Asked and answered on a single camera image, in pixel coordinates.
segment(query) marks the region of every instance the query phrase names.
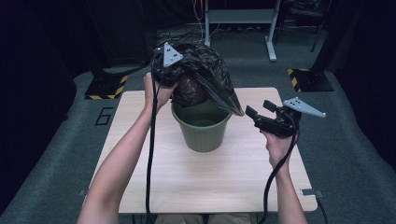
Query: black plastic bag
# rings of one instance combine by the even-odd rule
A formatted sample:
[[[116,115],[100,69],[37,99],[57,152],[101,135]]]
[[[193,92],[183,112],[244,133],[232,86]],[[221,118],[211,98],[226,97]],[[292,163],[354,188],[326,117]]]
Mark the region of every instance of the black plastic bag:
[[[157,82],[166,82],[163,80],[167,75],[179,74],[174,102],[190,106],[209,98],[220,109],[238,116],[245,114],[233,89],[228,68],[218,53],[206,45],[191,43],[177,43],[172,47],[183,55],[183,59],[164,73],[163,54],[154,55],[153,73]]]

